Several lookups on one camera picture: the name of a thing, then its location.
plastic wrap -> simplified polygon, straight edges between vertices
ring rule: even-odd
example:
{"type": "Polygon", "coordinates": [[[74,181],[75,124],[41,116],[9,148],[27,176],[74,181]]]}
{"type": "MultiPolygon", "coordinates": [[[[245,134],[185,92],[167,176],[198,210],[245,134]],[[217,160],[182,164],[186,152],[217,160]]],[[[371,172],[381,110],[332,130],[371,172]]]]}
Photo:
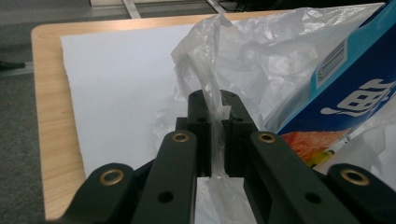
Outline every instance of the plastic wrap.
{"type": "Polygon", "coordinates": [[[213,174],[199,178],[196,223],[255,223],[243,179],[223,170],[220,120],[230,108],[219,90],[238,94],[260,130],[280,102],[304,85],[316,65],[380,5],[300,8],[238,22],[217,15],[196,24],[172,52],[176,64],[175,99],[158,113],[157,145],[186,117],[188,95],[204,90],[212,121],[213,174]]]}

screw hole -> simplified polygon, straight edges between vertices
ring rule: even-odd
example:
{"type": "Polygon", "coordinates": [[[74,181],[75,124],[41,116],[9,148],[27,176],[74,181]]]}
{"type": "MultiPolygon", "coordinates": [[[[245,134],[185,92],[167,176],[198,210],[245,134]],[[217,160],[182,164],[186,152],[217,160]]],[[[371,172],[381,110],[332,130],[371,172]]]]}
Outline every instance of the screw hole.
{"type": "Polygon", "coordinates": [[[367,186],[370,184],[369,178],[361,172],[345,169],[341,171],[341,176],[352,184],[359,186],[367,186]]]}
{"type": "Polygon", "coordinates": [[[170,203],[172,202],[174,196],[170,191],[164,191],[158,195],[158,201],[160,203],[170,203]]]}
{"type": "Polygon", "coordinates": [[[321,203],[321,199],[316,193],[307,192],[305,198],[311,203],[321,203]]]}
{"type": "Polygon", "coordinates": [[[172,136],[172,139],[175,142],[187,142],[187,141],[189,141],[190,138],[186,133],[175,133],[172,136]]]}
{"type": "Polygon", "coordinates": [[[99,177],[99,182],[105,186],[118,184],[124,177],[124,172],[119,169],[110,169],[103,172],[99,177]]]}
{"type": "Polygon", "coordinates": [[[271,134],[263,133],[259,135],[259,140],[264,143],[273,143],[276,139],[271,134]]]}

